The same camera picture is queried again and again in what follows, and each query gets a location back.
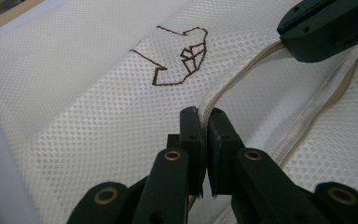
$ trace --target white mesh fabric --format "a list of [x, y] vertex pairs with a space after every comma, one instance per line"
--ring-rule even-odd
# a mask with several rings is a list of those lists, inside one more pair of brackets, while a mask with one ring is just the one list
[[[266, 69], [266, 67], [273, 64], [274, 63], [263, 65], [255, 69], [255, 71], [259, 69]], [[280, 71], [279, 65], [275, 64], [275, 68], [277, 68], [276, 71]], [[222, 102], [219, 104], [221, 105], [221, 108], [224, 108], [223, 106], [225, 106], [226, 110], [231, 113], [230, 118], [235, 121], [233, 125], [235, 126], [237, 132], [239, 132], [241, 135], [241, 138], [244, 140], [245, 144], [247, 143], [249, 147], [258, 147], [262, 146], [263, 144], [269, 145], [274, 141], [274, 139], [272, 139], [272, 141], [260, 140], [259, 138], [263, 138], [263, 134], [259, 134], [259, 136], [255, 138], [253, 134], [256, 134], [257, 131], [249, 130], [254, 126], [257, 129], [259, 129], [259, 126], [261, 126], [266, 133], [273, 133], [272, 136], [280, 135], [280, 132], [271, 131], [271, 129], [274, 127], [279, 127], [279, 130], [283, 130], [283, 133], [290, 133], [284, 131], [284, 128], [286, 127], [284, 123], [278, 123], [278, 126], [275, 126], [275, 122], [270, 122], [268, 119], [261, 119], [261, 121], [256, 122], [256, 124], [259, 125], [257, 126], [252, 122], [252, 119], [248, 119], [249, 114], [254, 114], [252, 113], [254, 106], [257, 108], [258, 106], [269, 105], [260, 105], [259, 102], [257, 102], [257, 104], [247, 102], [248, 104], [243, 105], [241, 104], [241, 102], [244, 102], [243, 99], [237, 99], [237, 101], [240, 102], [240, 105], [233, 105], [231, 100], [234, 102], [235, 100], [232, 99], [232, 97], [234, 97], [232, 93], [235, 91], [237, 93], [239, 92], [238, 87], [241, 85], [241, 82], [238, 83], [237, 86], [234, 87], [231, 91], [229, 91], [225, 98], [222, 99]], [[268, 88], [265, 88], [264, 90], [269, 91], [270, 85], [268, 85]], [[241, 111], [245, 110], [248, 111], [248, 113], [241, 112], [238, 107], [242, 109]], [[290, 108], [287, 107], [282, 109], [287, 111], [286, 113], [291, 111]], [[259, 111], [260, 116], [263, 116], [263, 111], [266, 111], [266, 109]], [[279, 110], [275, 111], [274, 114], [276, 116], [279, 115]], [[305, 114], [306, 119], [313, 119], [313, 116], [310, 113], [308, 115], [307, 113]], [[310, 132], [305, 136], [304, 142], [299, 145], [298, 148], [293, 149], [292, 153], [294, 156], [289, 159], [286, 165], [283, 166], [283, 171], [286, 172], [286, 174], [297, 185], [311, 192], [314, 192], [314, 188], [317, 184], [329, 181], [337, 181], [338, 183], [346, 184], [358, 190], [358, 68], [353, 75], [349, 89], [344, 93], [342, 98], [335, 105], [324, 110], [323, 113], [319, 116], [320, 117], [317, 117], [316, 121], [312, 124]], [[241, 123], [239, 118], [246, 118], [246, 121]], [[301, 119], [289, 120], [291, 120], [289, 123], [293, 125], [296, 120]], [[301, 129], [298, 129], [298, 134], [302, 134], [303, 132], [304, 131], [301, 131]], [[284, 158], [286, 154], [283, 152], [284, 151], [281, 151], [282, 155], [278, 156], [282, 156]], [[230, 200], [227, 200], [227, 209], [221, 213], [221, 216], [219, 216], [219, 218], [214, 223], [237, 223], [237, 220], [229, 204]]]
[[342, 98], [315, 120], [283, 170], [310, 191], [330, 181], [358, 190], [358, 69]]
[[293, 58], [264, 64], [237, 83], [216, 106], [227, 113], [247, 147], [272, 153], [341, 60], [342, 55], [318, 66], [296, 63]]
[[[167, 134], [179, 131], [178, 112], [208, 103], [205, 94], [221, 91], [275, 42], [278, 22], [296, 2], [199, 1], [143, 38], [178, 5], [72, 1], [0, 39], [0, 125], [42, 221], [65, 222], [96, 184], [130, 185], [147, 175]], [[206, 54], [187, 70], [181, 49], [201, 43], [202, 29]], [[185, 55], [202, 53], [193, 49]], [[303, 75], [328, 74], [342, 58]], [[154, 77], [172, 85], [153, 85]], [[215, 201], [205, 211], [207, 202], [195, 205], [193, 223], [211, 223], [227, 206]]]

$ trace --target black plastic arm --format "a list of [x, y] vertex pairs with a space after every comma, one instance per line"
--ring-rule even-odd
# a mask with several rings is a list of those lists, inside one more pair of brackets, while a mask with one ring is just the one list
[[177, 148], [159, 152], [132, 224], [187, 223], [188, 155]]
[[323, 61], [358, 44], [358, 0], [304, 0], [286, 13], [278, 33], [298, 61]]
[[[247, 202], [253, 205], [257, 213], [254, 216], [260, 220], [256, 223], [329, 223], [267, 153], [243, 148], [238, 151], [237, 160], [239, 190], [246, 194]], [[251, 208], [233, 202], [236, 216], [246, 220], [247, 217], [243, 215], [249, 213]]]

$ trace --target brown embroidered drawing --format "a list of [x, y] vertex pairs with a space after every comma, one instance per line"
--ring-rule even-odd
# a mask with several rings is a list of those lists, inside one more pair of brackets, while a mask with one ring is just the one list
[[[156, 59], [148, 57], [147, 52], [141, 52], [141, 50], [138, 49], [131, 49], [131, 51], [156, 66], [152, 81], [153, 86], [175, 86], [183, 84], [188, 77], [200, 70], [200, 66], [207, 52], [205, 39], [208, 31], [196, 27], [180, 34], [161, 26], [157, 28], [165, 33], [163, 35], [177, 35], [178, 41], [182, 44], [180, 45], [182, 47], [172, 52], [172, 57], [168, 63], [169, 65], [158, 63]], [[183, 69], [176, 69], [174, 76], [172, 73], [169, 77], [167, 77], [168, 73], [164, 74], [164, 71], [171, 69], [170, 66], [177, 68], [178, 64], [180, 64]]]

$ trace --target brown thread outline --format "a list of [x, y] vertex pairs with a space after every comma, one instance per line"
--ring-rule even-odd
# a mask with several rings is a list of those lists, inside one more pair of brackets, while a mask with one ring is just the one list
[[[161, 29], [161, 30], [164, 30], [164, 31], [167, 31], [167, 32], [170, 32], [170, 33], [172, 33], [172, 34], [181, 35], [181, 36], [185, 36], [185, 35], [187, 35], [189, 32], [194, 31], [194, 30], [198, 30], [198, 29], [202, 30], [202, 31], [205, 33], [205, 35], [204, 35], [204, 37], [203, 37], [201, 43], [199, 43], [199, 44], [197, 44], [197, 45], [190, 46], [189, 49], [183, 48], [182, 52], [180, 53], [179, 56], [182, 57], [182, 58], [184, 58], [184, 59], [181, 60], [181, 61], [182, 61], [183, 65], [185, 66], [185, 68], [186, 68], [188, 74], [183, 78], [182, 81], [179, 81], [179, 82], [173, 82], [173, 83], [157, 83], [158, 72], [159, 72], [159, 71], [166, 71], [166, 70], [168, 70], [168, 68], [165, 67], [165, 66], [163, 66], [163, 65], [161, 65], [161, 64], [159, 64], [159, 63], [156, 63], [155, 61], [153, 61], [153, 60], [151, 60], [151, 59], [149, 59], [149, 58], [147, 58], [147, 57], [144, 56], [141, 52], [139, 52], [139, 51], [137, 51], [137, 50], [135, 50], [135, 49], [130, 49], [130, 51], [132, 51], [132, 52], [138, 54], [139, 56], [143, 57], [144, 59], [148, 60], [149, 62], [151, 62], [152, 64], [154, 64], [154, 65], [156, 66], [155, 74], [154, 74], [154, 76], [153, 76], [153, 81], [152, 81], [152, 85], [153, 85], [153, 86], [176, 86], [176, 85], [183, 84], [188, 77], [190, 77], [191, 75], [193, 75], [194, 73], [196, 73], [197, 71], [200, 70], [201, 64], [202, 64], [202, 62], [204, 61], [204, 58], [205, 58], [205, 55], [206, 55], [206, 52], [207, 52], [207, 49], [206, 49], [206, 36], [208, 35], [208, 31], [205, 30], [205, 29], [199, 28], [199, 27], [195, 27], [195, 28], [193, 28], [193, 29], [191, 29], [191, 30], [184, 31], [184, 32], [182, 32], [182, 33], [180, 34], [180, 33], [177, 33], [177, 32], [175, 32], [175, 31], [172, 31], [172, 30], [169, 30], [169, 29], [167, 29], [167, 28], [164, 28], [164, 27], [162, 27], [162, 26], [158, 26], [157, 28], [159, 28], [159, 29]], [[193, 48], [196, 48], [196, 47], [199, 47], [199, 46], [203, 46], [203, 50], [201, 50], [200, 52], [194, 54], [194, 53], [193, 53]], [[185, 56], [185, 54], [184, 54], [185, 52], [190, 53], [190, 54], [191, 54], [191, 57]], [[198, 57], [200, 54], [202, 54], [202, 57], [201, 57], [201, 59], [200, 59], [199, 65], [197, 66], [195, 58]], [[194, 65], [194, 70], [193, 70], [193, 71], [191, 71], [191, 69], [190, 69], [190, 68], [187, 66], [187, 64], [186, 64], [186, 62], [189, 61], [189, 60], [192, 60], [192, 61], [193, 61], [193, 65]]]

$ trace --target black clamp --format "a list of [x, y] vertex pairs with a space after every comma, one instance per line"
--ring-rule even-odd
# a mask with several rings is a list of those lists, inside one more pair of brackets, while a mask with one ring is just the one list
[[304, 0], [277, 30], [298, 61], [323, 61], [358, 44], [358, 0]]
[[68, 223], [187, 223], [188, 196], [202, 195], [206, 164], [213, 196], [232, 195], [238, 223], [358, 223], [358, 191], [334, 182], [315, 193], [296, 186], [267, 153], [245, 147], [224, 111], [210, 116], [207, 147], [197, 109], [180, 118], [180, 134], [169, 134], [150, 176], [130, 188], [90, 189]]

